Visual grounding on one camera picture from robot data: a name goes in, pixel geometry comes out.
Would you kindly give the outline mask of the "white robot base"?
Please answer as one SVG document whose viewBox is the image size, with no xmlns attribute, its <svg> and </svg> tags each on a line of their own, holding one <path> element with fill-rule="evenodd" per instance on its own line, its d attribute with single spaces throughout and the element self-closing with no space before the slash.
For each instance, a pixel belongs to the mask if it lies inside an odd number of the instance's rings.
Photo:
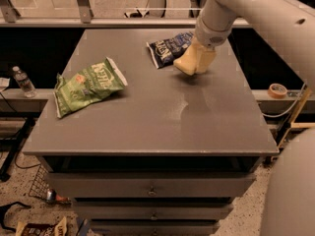
<svg viewBox="0 0 315 236">
<path fill-rule="evenodd" d="M 315 236 L 315 129 L 296 136 L 273 167 L 260 236 Z"/>
</svg>

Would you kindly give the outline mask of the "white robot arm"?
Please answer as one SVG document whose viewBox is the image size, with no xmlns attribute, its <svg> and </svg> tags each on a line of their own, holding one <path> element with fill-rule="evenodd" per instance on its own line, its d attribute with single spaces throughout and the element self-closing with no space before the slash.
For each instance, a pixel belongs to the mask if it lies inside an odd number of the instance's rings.
<svg viewBox="0 0 315 236">
<path fill-rule="evenodd" d="M 315 16 L 296 0 L 207 0 L 195 27 L 206 47 L 224 43 L 236 18 L 243 18 L 294 73 L 315 89 Z"/>
</svg>

